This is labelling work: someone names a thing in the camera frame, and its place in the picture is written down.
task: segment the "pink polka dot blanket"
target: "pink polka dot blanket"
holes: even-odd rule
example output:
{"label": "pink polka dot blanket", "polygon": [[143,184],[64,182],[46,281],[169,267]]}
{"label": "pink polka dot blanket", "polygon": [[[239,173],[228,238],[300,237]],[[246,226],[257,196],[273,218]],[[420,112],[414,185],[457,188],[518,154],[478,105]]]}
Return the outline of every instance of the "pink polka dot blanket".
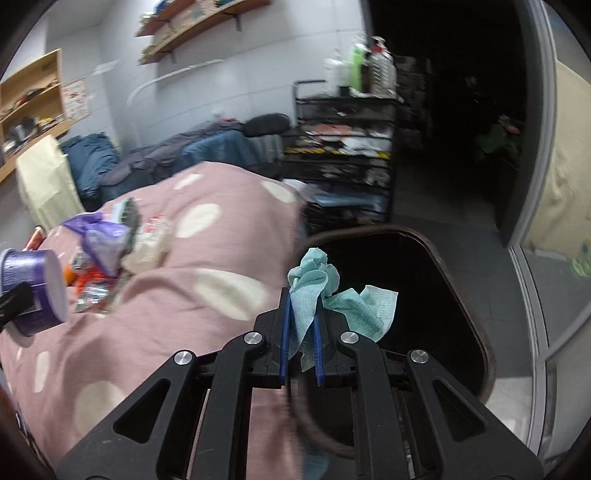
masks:
{"label": "pink polka dot blanket", "polygon": [[[74,313],[70,287],[65,324],[27,348],[0,335],[12,396],[54,467],[174,352],[221,349],[277,308],[287,283],[301,206],[288,186],[205,162],[121,199],[130,196],[143,222],[164,215],[174,225],[163,265],[133,277],[109,315]],[[41,248],[65,266],[78,244],[76,234],[58,227]],[[253,393],[248,459],[249,478],[301,478],[285,391]]]}

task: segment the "white polka dot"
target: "white polka dot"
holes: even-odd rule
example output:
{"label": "white polka dot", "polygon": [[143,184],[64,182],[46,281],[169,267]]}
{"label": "white polka dot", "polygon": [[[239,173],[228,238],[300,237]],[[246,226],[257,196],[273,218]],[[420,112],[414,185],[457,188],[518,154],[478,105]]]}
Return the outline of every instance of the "white polka dot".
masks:
{"label": "white polka dot", "polygon": [[105,380],[85,386],[74,403],[74,426],[78,433],[85,436],[124,398],[119,387]]}
{"label": "white polka dot", "polygon": [[41,352],[37,355],[37,362],[35,363],[35,387],[33,391],[39,393],[45,387],[47,374],[49,373],[49,352]]}
{"label": "white polka dot", "polygon": [[199,232],[203,232],[212,226],[222,209],[216,203],[203,203],[191,208],[178,223],[177,237],[189,238]]}
{"label": "white polka dot", "polygon": [[201,175],[200,173],[191,173],[190,175],[187,175],[185,178],[183,178],[180,182],[178,182],[174,186],[174,189],[180,190],[185,187],[188,187],[189,185],[198,181],[201,177],[203,177],[203,175]]}
{"label": "white polka dot", "polygon": [[273,183],[271,181],[263,181],[261,182],[261,185],[277,200],[283,203],[295,202],[296,196],[290,190],[287,190],[281,185],[278,185],[277,183]]}
{"label": "white polka dot", "polygon": [[211,308],[234,320],[254,320],[267,298],[258,280],[223,270],[198,268],[195,292]]}

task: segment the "black chair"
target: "black chair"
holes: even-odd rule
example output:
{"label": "black chair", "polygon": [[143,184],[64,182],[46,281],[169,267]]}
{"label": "black chair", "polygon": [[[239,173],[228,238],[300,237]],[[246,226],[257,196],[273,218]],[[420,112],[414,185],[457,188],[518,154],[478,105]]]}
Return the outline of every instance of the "black chair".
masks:
{"label": "black chair", "polygon": [[282,180],[283,143],[280,135],[290,128],[290,118],[283,113],[260,115],[246,122],[242,126],[242,133],[247,138],[256,139],[256,148],[264,160],[246,169],[268,179]]}

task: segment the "metal screw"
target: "metal screw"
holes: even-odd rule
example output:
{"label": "metal screw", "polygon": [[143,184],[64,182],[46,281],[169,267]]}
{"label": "metal screw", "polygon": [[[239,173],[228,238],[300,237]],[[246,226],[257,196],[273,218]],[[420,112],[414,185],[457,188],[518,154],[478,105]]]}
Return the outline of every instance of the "metal screw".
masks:
{"label": "metal screw", "polygon": [[416,364],[426,364],[429,360],[429,354],[425,350],[415,350],[411,352],[410,359]]}
{"label": "metal screw", "polygon": [[257,343],[261,343],[262,335],[258,332],[248,332],[244,336],[244,341],[249,345],[256,345]]}
{"label": "metal screw", "polygon": [[191,360],[193,360],[193,355],[186,350],[179,352],[174,356],[174,362],[179,365],[187,365]]}
{"label": "metal screw", "polygon": [[357,335],[355,332],[341,333],[340,341],[343,343],[357,343],[359,342],[359,335]]}

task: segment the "wooden shelf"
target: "wooden shelf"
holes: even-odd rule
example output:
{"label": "wooden shelf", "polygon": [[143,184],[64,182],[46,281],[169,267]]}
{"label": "wooden shelf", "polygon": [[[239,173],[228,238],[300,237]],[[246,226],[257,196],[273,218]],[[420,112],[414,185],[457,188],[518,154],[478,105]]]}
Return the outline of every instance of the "wooden shelf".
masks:
{"label": "wooden shelf", "polygon": [[[171,6],[177,2],[185,1],[186,0],[176,0],[167,8],[171,8]],[[272,0],[236,0],[232,3],[226,4],[223,7],[220,7],[216,12],[201,18],[197,23],[174,33],[174,35],[158,45],[157,49],[149,56],[141,60],[141,64],[146,65],[148,63],[156,63],[175,48],[180,47],[182,44],[191,40],[192,38],[195,38],[200,33],[203,33],[206,30],[209,30],[210,28],[225,22],[230,17],[237,17],[238,15],[242,15],[243,13],[246,13],[250,10],[264,7],[265,5],[270,5],[271,3]]]}
{"label": "wooden shelf", "polygon": [[10,124],[11,121],[18,119],[20,115],[24,115],[28,110],[36,110],[37,107],[42,105],[51,95],[60,94],[60,84],[54,85],[43,92],[35,95],[27,103],[23,103],[16,110],[13,110],[2,120],[3,124]]}
{"label": "wooden shelf", "polygon": [[71,120],[66,119],[63,122],[60,122],[57,125],[54,125],[53,127],[51,127],[47,132],[44,132],[41,135],[39,135],[38,137],[31,140],[27,144],[26,147],[19,150],[17,153],[7,157],[6,163],[2,167],[0,167],[0,184],[4,180],[6,180],[13,171],[15,171],[17,169],[17,158],[19,157],[19,155],[22,155],[29,148],[31,148],[33,145],[35,145],[37,142],[39,142],[39,140],[41,140],[42,138],[45,138],[47,135],[53,135],[56,138],[64,135],[70,129],[71,126],[72,126]]}
{"label": "wooden shelf", "polygon": [[2,184],[2,182],[4,180],[6,180],[10,174],[15,171],[17,169],[17,159],[16,157],[13,155],[12,157],[9,158],[9,160],[6,160],[6,163],[4,165],[2,165],[2,167],[0,167],[0,184]]}
{"label": "wooden shelf", "polygon": [[170,22],[180,12],[190,7],[195,0],[174,0],[169,6],[165,7],[156,17],[148,21],[143,27],[141,27],[136,37],[146,37],[148,35],[154,35],[166,22]]}
{"label": "wooden shelf", "polygon": [[25,65],[0,85],[0,108],[12,105],[27,90],[45,88],[52,80],[59,80],[61,69],[60,50],[51,51],[34,62]]}

